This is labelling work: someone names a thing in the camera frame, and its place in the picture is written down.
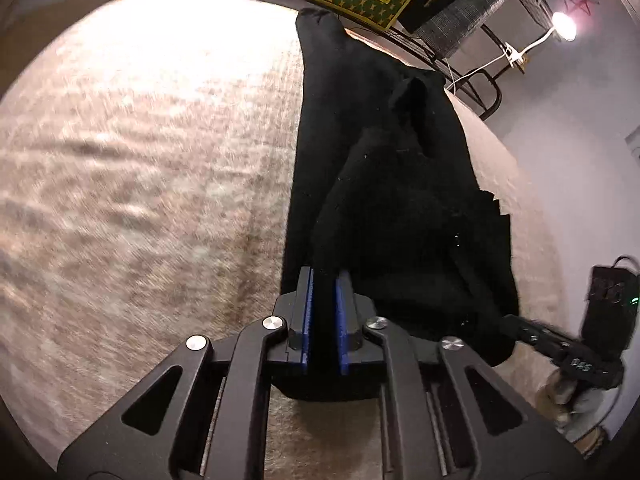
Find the right hand grey glove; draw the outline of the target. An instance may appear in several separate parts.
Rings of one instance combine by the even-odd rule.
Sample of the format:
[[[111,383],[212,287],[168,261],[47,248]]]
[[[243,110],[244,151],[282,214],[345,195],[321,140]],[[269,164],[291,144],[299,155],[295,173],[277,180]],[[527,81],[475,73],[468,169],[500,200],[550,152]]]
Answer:
[[[604,421],[622,391],[621,386],[614,388],[612,402],[601,412],[608,390],[592,388],[555,370],[537,390],[535,408],[583,458],[590,458],[610,442]]]

